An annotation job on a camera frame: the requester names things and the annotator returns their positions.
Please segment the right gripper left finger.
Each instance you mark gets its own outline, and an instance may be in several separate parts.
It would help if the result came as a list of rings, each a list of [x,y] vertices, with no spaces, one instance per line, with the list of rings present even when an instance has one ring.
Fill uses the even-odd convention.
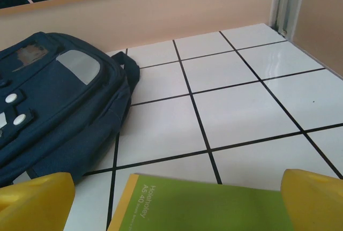
[[[69,173],[1,188],[1,231],[63,230],[75,196]]]

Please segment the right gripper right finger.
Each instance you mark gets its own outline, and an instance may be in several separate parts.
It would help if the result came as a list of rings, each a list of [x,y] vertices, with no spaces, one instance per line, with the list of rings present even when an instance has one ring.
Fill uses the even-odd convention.
[[[341,179],[287,169],[281,195],[294,230],[342,231]]]

